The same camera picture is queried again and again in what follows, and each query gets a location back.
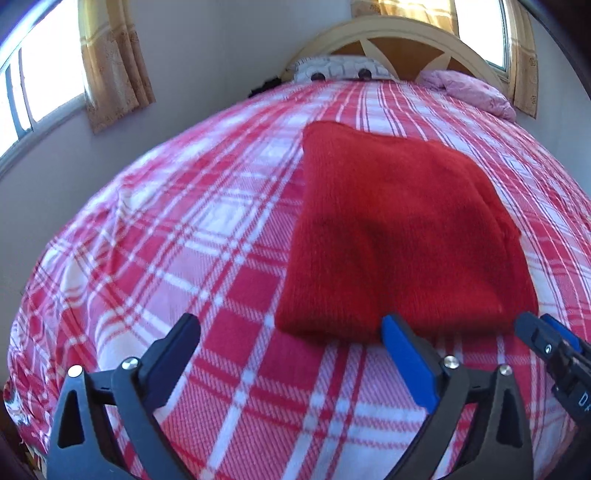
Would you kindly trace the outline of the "red knit sweater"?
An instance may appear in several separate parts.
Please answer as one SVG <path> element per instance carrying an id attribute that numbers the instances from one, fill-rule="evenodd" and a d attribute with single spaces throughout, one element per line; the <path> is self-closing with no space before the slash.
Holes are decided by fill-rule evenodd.
<path id="1" fill-rule="evenodd" d="M 508 331 L 539 307 L 521 233 L 485 172 L 437 141 L 304 128 L 304 199 L 276 327 L 370 343 Z"/>

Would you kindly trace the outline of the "pink pillow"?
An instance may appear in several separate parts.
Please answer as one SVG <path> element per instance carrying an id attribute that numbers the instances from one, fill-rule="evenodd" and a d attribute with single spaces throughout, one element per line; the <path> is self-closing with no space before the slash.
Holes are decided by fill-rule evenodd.
<path id="1" fill-rule="evenodd" d="M 517 114 L 504 94 L 488 83 L 454 70 L 423 70 L 416 83 L 451 96 L 500 119 L 515 122 Z"/>

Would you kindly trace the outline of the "red white plaid bedspread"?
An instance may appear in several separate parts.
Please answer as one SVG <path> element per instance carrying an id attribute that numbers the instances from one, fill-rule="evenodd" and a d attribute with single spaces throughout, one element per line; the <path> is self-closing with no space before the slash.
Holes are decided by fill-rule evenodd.
<path id="1" fill-rule="evenodd" d="M 199 479 L 381 479 L 424 420 L 380 347 L 277 332 L 304 177 L 332 120 L 472 157 L 522 231 L 540 309 L 590 334 L 590 201 L 520 126 L 410 83 L 290 84 L 137 159 L 46 246 L 8 347 L 8 413 L 44 455 L 72 365 L 109 370 L 186 312 L 202 339 L 157 420 Z"/>

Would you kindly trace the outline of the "cream wooden headboard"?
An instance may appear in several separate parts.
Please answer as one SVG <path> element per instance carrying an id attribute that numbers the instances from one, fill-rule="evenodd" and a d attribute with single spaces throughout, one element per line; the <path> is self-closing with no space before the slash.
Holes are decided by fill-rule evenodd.
<path id="1" fill-rule="evenodd" d="M 379 61 L 399 80 L 414 81 L 423 70 L 453 70 L 478 78 L 506 92 L 498 74 L 457 36 L 403 17 L 363 16 L 322 32 L 294 55 L 280 74 L 294 77 L 301 58 L 325 55 L 367 56 Z"/>

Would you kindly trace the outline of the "window behind headboard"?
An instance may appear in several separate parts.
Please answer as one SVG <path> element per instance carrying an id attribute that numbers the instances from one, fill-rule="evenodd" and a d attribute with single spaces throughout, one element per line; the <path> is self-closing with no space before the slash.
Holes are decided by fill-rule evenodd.
<path id="1" fill-rule="evenodd" d="M 493 68 L 507 72 L 509 38 L 504 2 L 457 0 L 459 36 Z"/>

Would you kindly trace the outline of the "beige curtain behind headboard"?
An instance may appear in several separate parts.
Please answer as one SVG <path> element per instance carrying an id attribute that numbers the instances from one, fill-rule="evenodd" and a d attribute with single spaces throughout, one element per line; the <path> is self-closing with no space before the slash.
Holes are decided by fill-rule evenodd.
<path id="1" fill-rule="evenodd" d="M 538 114 L 539 66 L 532 23 L 518 1 L 356 0 L 353 17 L 418 20 L 457 36 L 492 66 L 518 110 Z"/>

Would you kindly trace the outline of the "grey patterned pillow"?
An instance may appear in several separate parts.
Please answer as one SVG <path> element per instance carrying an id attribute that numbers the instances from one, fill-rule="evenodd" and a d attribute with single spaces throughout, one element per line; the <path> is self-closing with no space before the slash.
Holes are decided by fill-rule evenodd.
<path id="1" fill-rule="evenodd" d="M 296 82 L 398 79 L 378 60 L 355 55 L 305 57 L 295 61 L 290 72 Z"/>

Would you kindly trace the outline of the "black object beside bed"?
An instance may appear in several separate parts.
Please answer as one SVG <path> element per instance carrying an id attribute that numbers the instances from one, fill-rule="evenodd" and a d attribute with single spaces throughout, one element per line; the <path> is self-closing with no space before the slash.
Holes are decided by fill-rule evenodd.
<path id="1" fill-rule="evenodd" d="M 263 84 L 261 84 L 259 87 L 252 89 L 249 93 L 249 96 L 247 97 L 250 99 L 256 95 L 263 94 L 264 92 L 276 89 L 281 85 L 283 85 L 283 80 L 281 80 L 280 77 L 270 78 L 269 80 L 264 81 Z"/>

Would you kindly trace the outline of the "beige curtain side window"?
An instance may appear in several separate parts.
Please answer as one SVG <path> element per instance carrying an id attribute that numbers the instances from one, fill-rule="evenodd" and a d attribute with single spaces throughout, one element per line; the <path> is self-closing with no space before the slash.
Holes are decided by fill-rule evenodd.
<path id="1" fill-rule="evenodd" d="M 97 134 L 155 102 L 129 3 L 79 1 L 86 112 Z"/>

